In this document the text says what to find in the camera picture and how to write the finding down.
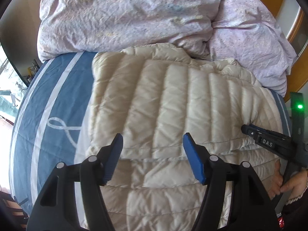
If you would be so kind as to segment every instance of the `silver screw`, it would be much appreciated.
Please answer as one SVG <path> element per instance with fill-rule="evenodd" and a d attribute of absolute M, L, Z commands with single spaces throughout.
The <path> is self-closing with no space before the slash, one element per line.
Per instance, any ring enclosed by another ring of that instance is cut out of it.
<path fill-rule="evenodd" d="M 88 158 L 88 161 L 89 162 L 94 162 L 94 161 L 96 161 L 97 160 L 97 157 L 96 156 L 90 156 L 89 158 Z"/>
<path fill-rule="evenodd" d="M 57 168 L 62 168 L 64 167 L 64 162 L 59 162 L 56 166 Z"/>
<path fill-rule="evenodd" d="M 250 163 L 249 162 L 247 162 L 247 161 L 244 161 L 243 163 L 242 163 L 242 165 L 243 165 L 243 167 L 250 167 Z"/>
<path fill-rule="evenodd" d="M 218 157 L 217 157 L 217 156 L 214 156 L 214 155 L 211 155 L 211 156 L 210 156 L 210 160 L 211 160 L 211 161 L 218 161 Z"/>

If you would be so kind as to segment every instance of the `human hand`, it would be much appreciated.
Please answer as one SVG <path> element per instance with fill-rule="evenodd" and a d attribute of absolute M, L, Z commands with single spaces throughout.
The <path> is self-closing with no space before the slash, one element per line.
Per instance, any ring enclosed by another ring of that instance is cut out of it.
<path fill-rule="evenodd" d="M 272 182 L 272 187 L 268 191 L 269 197 L 272 199 L 276 195 L 280 195 L 280 193 L 284 193 L 289 190 L 292 190 L 289 200 L 300 196 L 304 192 L 307 186 L 307 181 L 308 181 L 307 171 L 303 170 L 297 173 L 282 186 L 283 178 L 279 173 L 279 169 L 280 169 L 280 161 L 277 160 L 275 162 L 275 173 Z"/>

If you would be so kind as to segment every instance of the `blue gripper pad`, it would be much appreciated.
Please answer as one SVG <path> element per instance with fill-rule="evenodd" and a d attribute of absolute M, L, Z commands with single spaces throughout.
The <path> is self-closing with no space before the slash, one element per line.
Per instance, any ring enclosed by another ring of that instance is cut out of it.
<path fill-rule="evenodd" d="M 108 157 L 108 160 L 104 164 L 104 177 L 103 177 L 104 184 L 106 184 L 108 181 L 111 180 L 113 172 L 116 169 L 116 165 L 118 163 L 120 154 L 123 149 L 123 136 L 121 134 L 116 134 L 110 147 L 111 147 L 110 155 Z"/>
<path fill-rule="evenodd" d="M 195 142 L 192 139 L 192 137 L 190 136 L 189 133 L 186 133 L 183 136 L 183 146 L 184 146 L 184 150 L 185 153 L 187 155 L 189 164 L 192 168 L 192 172 L 195 176 L 195 178 L 201 183 L 203 184 L 206 180 L 205 174 L 204 174 L 204 166 L 203 163 L 201 162 L 201 159 L 197 153 L 197 151 L 195 150 Z"/>

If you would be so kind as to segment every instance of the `blue striped bed sheet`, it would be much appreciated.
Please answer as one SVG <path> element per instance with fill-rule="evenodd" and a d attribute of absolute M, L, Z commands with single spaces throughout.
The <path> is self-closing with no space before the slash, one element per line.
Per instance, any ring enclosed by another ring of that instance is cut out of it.
<path fill-rule="evenodd" d="M 88 104 L 95 54 L 69 53 L 46 61 L 24 97 L 13 129 L 9 176 L 11 194 L 28 214 L 58 162 L 71 165 L 85 159 L 90 145 Z M 290 135 L 290 118 L 283 99 L 271 92 L 283 133 Z M 76 198 L 81 197 L 80 187 L 76 187 L 75 194 Z M 76 199 L 80 219 L 81 202 Z"/>

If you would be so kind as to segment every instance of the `pillow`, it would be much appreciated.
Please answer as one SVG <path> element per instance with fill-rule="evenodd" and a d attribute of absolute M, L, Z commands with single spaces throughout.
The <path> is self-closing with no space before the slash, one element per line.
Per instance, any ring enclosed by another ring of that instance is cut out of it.
<path fill-rule="evenodd" d="M 210 60 L 233 57 L 282 96 L 296 53 L 260 0 L 222 0 L 208 42 Z"/>
<path fill-rule="evenodd" d="M 221 0 L 41 0 L 38 56 L 170 42 L 205 58 Z"/>

